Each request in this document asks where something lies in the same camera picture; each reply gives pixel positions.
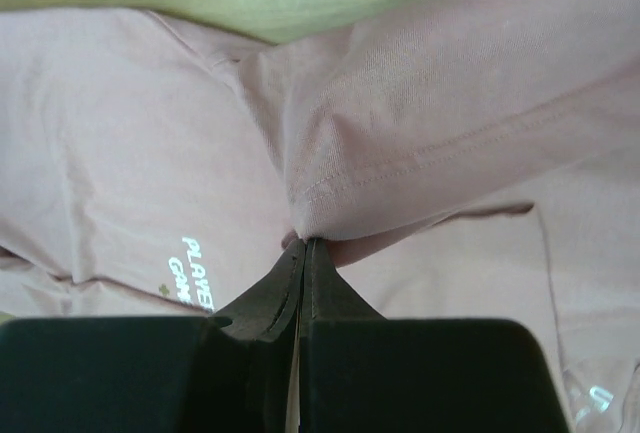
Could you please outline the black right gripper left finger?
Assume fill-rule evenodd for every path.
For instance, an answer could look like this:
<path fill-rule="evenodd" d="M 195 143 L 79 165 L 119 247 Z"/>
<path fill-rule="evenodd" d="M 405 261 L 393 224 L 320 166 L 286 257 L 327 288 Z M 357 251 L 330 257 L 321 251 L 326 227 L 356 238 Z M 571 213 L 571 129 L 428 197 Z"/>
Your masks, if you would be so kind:
<path fill-rule="evenodd" d="M 297 332 L 305 243 L 294 241 L 271 270 L 207 321 L 214 345 L 254 343 L 291 348 Z"/>

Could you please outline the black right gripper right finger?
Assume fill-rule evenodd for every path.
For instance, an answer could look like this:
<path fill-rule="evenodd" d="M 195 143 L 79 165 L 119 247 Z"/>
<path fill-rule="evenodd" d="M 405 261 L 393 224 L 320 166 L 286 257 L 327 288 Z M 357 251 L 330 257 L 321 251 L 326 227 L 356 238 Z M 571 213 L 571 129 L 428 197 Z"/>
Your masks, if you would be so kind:
<path fill-rule="evenodd" d="M 338 273 L 322 239 L 306 244 L 302 279 L 301 321 L 386 321 Z"/>

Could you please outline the pink printed t-shirt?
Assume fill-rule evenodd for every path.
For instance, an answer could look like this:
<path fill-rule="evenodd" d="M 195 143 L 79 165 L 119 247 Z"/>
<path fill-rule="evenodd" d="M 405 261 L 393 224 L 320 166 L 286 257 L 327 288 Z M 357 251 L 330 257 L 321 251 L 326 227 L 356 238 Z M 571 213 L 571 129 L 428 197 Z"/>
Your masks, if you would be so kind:
<path fill-rule="evenodd" d="M 639 0 L 415 0 L 270 46 L 1 16 L 1 311 L 197 314 L 320 237 L 393 317 L 507 316 L 639 428 Z"/>

